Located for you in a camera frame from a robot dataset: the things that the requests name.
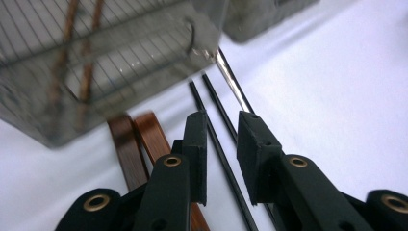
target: white surface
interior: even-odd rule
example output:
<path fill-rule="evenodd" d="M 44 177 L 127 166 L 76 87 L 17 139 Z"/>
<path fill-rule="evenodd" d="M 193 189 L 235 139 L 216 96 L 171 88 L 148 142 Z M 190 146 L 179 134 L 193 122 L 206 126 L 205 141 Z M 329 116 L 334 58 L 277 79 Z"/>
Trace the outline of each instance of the white surface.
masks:
<path fill-rule="evenodd" d="M 339 190 L 362 200 L 376 189 L 408 194 L 407 1 L 321 0 L 247 44 L 224 38 L 221 48 L 287 154 L 311 158 Z M 217 69 L 206 71 L 237 124 L 239 104 Z M 248 198 L 235 148 L 201 79 L 193 79 Z M 195 111 L 187 82 L 129 114 L 147 110 L 170 143 L 181 139 L 185 117 Z M 53 230 L 82 193 L 126 193 L 105 124 L 57 150 L 3 121 L 0 131 L 0 230 Z M 210 142 L 208 159 L 206 220 L 213 230 L 244 230 Z M 260 230 L 272 228 L 263 206 L 251 210 Z"/>

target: brass ring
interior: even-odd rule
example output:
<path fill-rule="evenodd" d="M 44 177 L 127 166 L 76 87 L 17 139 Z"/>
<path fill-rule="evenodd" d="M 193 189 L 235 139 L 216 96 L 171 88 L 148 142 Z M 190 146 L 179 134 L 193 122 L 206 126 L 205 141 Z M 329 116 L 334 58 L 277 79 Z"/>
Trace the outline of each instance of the brass ring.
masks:
<path fill-rule="evenodd" d="M 88 212 L 95 212 L 103 209 L 109 204 L 111 199 L 106 194 L 96 194 L 87 199 L 84 203 L 84 209 Z"/>
<path fill-rule="evenodd" d="M 400 198 L 385 194 L 381 196 L 381 201 L 390 209 L 400 212 L 402 214 L 408 214 L 408 202 L 403 201 Z"/>
<path fill-rule="evenodd" d="M 307 162 L 303 159 L 300 159 L 298 157 L 292 157 L 289 159 L 289 162 L 296 167 L 306 167 L 307 166 Z"/>
<path fill-rule="evenodd" d="M 181 164 L 181 159 L 178 157 L 167 157 L 165 158 L 165 166 L 176 167 Z"/>

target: white tabletop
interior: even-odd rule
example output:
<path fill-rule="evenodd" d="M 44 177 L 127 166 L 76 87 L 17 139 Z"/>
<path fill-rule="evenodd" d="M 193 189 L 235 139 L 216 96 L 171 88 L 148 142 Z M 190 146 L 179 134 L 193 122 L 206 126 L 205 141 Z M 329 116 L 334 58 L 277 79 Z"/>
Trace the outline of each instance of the white tabletop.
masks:
<path fill-rule="evenodd" d="M 223 37 L 220 47 L 287 154 L 312 159 L 340 191 L 361 200 L 377 189 L 408 194 L 407 1 L 321 0 L 246 44 Z M 233 93 L 214 65 L 206 72 L 237 126 Z M 248 200 L 234 144 L 199 73 L 191 79 Z M 186 116 L 196 111 L 188 81 L 128 113 L 150 110 L 169 143 L 182 139 Z M 127 193 L 106 124 L 54 150 L 4 121 L 0 131 L 0 230 L 53 230 L 79 195 Z M 210 141 L 207 194 L 202 211 L 213 230 L 245 230 Z M 248 205 L 260 230 L 273 229 L 263 206 Z"/>

